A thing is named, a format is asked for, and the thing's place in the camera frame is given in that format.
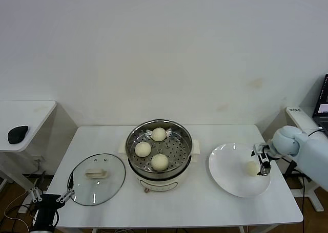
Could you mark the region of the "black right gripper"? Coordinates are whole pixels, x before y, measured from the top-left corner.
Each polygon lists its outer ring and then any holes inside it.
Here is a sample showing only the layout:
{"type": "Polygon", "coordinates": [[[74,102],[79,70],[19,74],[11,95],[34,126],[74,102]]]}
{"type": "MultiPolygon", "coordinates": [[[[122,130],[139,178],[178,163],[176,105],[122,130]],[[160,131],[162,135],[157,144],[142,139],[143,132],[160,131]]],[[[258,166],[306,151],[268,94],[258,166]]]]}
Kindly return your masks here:
{"type": "MultiPolygon", "coordinates": [[[[256,153],[254,151],[251,152],[251,157],[255,156],[256,153]]],[[[260,171],[257,173],[257,176],[268,176],[271,171],[271,164],[270,160],[267,157],[266,153],[260,153],[258,155],[259,162],[260,162],[260,171]]]]}

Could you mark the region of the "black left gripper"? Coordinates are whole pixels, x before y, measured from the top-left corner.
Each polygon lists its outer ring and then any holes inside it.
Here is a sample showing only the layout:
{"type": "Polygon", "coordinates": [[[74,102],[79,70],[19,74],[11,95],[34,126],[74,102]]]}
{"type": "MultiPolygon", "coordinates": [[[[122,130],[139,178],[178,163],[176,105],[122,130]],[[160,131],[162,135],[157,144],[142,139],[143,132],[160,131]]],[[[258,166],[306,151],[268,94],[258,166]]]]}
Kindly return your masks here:
{"type": "Polygon", "coordinates": [[[62,195],[40,194],[38,187],[29,189],[32,202],[36,203],[37,215],[34,225],[57,225],[59,222],[58,210],[75,194],[73,189],[73,172],[69,175],[67,190],[62,195]]]}

